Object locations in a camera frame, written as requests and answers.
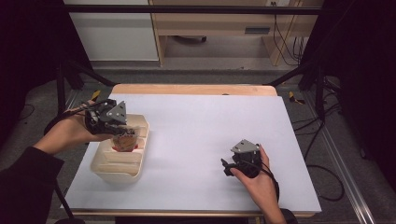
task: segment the floor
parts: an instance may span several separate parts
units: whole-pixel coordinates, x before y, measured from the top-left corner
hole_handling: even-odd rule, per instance
[[[285,55],[288,63],[296,63]],[[196,39],[173,37],[169,39],[163,66],[156,62],[133,63],[92,63],[96,71],[104,77],[123,83],[213,83],[213,84],[263,84],[286,74],[294,65],[282,63],[273,67],[259,37],[209,36],[205,43]],[[299,91],[296,84],[300,77],[294,77],[276,88],[284,98],[285,106],[294,128],[298,128],[316,117],[313,111],[312,91]],[[67,93],[69,103],[90,98],[95,89],[101,89],[101,97],[106,98],[111,89],[101,86],[94,80],[84,77],[87,82],[84,90]],[[296,100],[290,100],[290,92]],[[326,91],[326,108],[332,108],[326,117],[326,124],[313,141],[319,123],[313,122],[296,131],[302,153],[312,144],[307,163],[326,167],[342,180],[346,194],[337,202],[324,197],[337,198],[341,185],[337,178],[316,167],[308,168],[318,191],[322,212],[310,218],[299,218],[300,223],[396,223],[396,195],[379,172],[374,161],[364,160],[359,152],[359,144],[342,116],[336,94]],[[21,148],[32,145],[40,134],[32,130],[42,130],[56,114],[56,85],[50,82],[32,90],[22,119],[0,151],[0,169],[8,167],[21,154]],[[86,146],[80,146],[59,155],[66,161],[59,174],[61,189],[67,191]],[[48,223],[65,218],[60,203],[53,197]],[[110,224],[112,217],[81,217],[87,223]]]

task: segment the sleeve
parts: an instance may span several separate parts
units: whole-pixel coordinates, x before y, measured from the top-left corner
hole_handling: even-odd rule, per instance
[[[0,172],[0,223],[46,223],[64,162],[28,147]]]

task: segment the table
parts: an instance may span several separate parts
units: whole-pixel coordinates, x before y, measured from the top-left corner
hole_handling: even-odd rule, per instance
[[[90,171],[98,147],[90,143],[66,195],[74,214],[260,216],[242,184],[222,172],[220,158],[231,158],[229,149],[243,137],[266,148],[281,207],[296,216],[320,212],[286,108],[273,87],[120,84],[109,98],[125,100],[127,113],[144,112],[150,124],[143,173],[132,185],[104,182]],[[244,109],[230,110],[238,106]]]

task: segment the gray floor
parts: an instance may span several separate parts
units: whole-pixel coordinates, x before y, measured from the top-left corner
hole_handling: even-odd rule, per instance
[[[292,66],[280,65],[273,67],[269,64],[268,55],[259,37],[209,37],[206,43],[199,41],[172,38],[169,40],[165,64],[163,67],[156,63],[95,63],[97,72],[111,80],[122,83],[233,83],[233,84],[262,84],[282,76]],[[91,97],[96,89],[102,89],[101,96],[106,98],[111,89],[106,88],[91,79],[86,79],[83,91],[68,91],[68,95],[76,96],[76,102]],[[299,92],[296,77],[280,85],[278,94],[285,100],[285,106],[290,115],[290,121],[312,119],[309,104],[300,105],[289,101],[289,92],[293,91],[297,99],[307,102],[312,97],[310,91]],[[13,130],[12,135],[0,150],[0,169],[8,167],[20,155],[22,150],[35,143],[47,123],[56,115],[56,85],[51,81],[32,90],[27,99],[27,106],[21,113],[23,118],[34,112],[26,119],[22,119]],[[331,95],[327,98],[326,107],[337,103]],[[322,212],[310,218],[300,218],[301,223],[396,223],[396,195],[381,175],[374,161],[363,160],[359,145],[349,130],[345,118],[335,111],[326,118],[326,129],[315,140],[309,153],[307,163],[319,164],[338,172],[331,156],[331,147],[326,138],[328,131],[333,141],[333,147],[340,152],[348,171],[358,186],[363,201],[367,204],[370,214],[375,221],[361,221],[357,213],[359,209],[353,206],[353,194],[346,194],[339,202],[329,202],[319,198]],[[293,123],[300,127],[305,122]],[[314,123],[296,132],[302,153],[305,153],[313,134],[318,129]],[[66,161],[59,174],[61,189],[67,190],[82,160],[86,146],[80,146],[71,151],[58,155]],[[309,169],[314,186],[320,195],[336,197],[340,186],[331,175],[318,169]],[[49,214],[49,222],[66,217],[64,210],[59,208],[59,200],[54,196]],[[113,223],[112,217],[83,217],[89,223]]]

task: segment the plastic container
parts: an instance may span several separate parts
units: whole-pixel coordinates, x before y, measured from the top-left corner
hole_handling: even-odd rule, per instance
[[[127,115],[127,125],[139,127],[138,148],[132,152],[118,152],[111,140],[99,144],[91,163],[91,170],[107,182],[134,183],[142,173],[149,124],[143,115]]]

